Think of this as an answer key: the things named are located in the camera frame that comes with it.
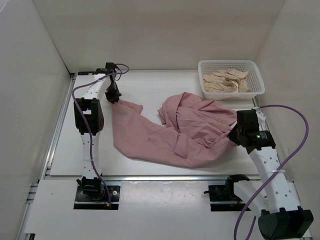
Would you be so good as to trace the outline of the pink trousers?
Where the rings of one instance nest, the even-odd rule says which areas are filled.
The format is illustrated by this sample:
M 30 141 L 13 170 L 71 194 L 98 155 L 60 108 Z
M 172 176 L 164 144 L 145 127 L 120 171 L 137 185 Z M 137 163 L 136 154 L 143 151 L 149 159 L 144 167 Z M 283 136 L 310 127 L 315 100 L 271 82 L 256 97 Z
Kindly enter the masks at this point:
M 189 92 L 170 96 L 158 110 L 160 124 L 142 116 L 142 110 L 124 100 L 112 106 L 113 145 L 128 158 L 195 169 L 235 147 L 227 136 L 236 111 L 217 100 Z

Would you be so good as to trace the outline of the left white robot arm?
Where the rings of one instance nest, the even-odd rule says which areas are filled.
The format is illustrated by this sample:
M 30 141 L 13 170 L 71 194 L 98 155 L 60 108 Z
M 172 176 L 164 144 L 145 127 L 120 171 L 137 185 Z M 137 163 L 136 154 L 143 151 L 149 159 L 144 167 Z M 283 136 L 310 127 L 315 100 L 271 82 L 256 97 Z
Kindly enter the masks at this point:
M 76 86 L 73 99 L 75 127 L 80 133 L 83 147 L 82 179 L 78 180 L 81 191 L 94 201 L 105 199 L 110 205 L 110 190 L 102 178 L 99 163 L 99 139 L 105 120 L 101 102 L 103 97 L 110 103 L 118 102 L 122 94 L 116 80 L 122 70 L 113 62 L 107 62 L 104 68 L 97 68 L 93 82 Z

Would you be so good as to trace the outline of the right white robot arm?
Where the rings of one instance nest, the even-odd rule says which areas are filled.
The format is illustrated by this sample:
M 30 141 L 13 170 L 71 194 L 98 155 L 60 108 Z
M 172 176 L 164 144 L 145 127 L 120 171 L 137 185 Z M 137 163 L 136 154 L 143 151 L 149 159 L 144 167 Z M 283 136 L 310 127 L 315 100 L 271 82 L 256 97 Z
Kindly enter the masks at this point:
M 309 209 L 303 209 L 293 194 L 279 162 L 276 143 L 268 130 L 261 130 L 266 117 L 259 109 L 239 110 L 237 122 L 228 138 L 246 149 L 262 185 L 256 189 L 243 174 L 230 176 L 224 193 L 230 200 L 240 198 L 245 206 L 238 219 L 250 209 L 265 240 L 300 239 L 314 221 Z

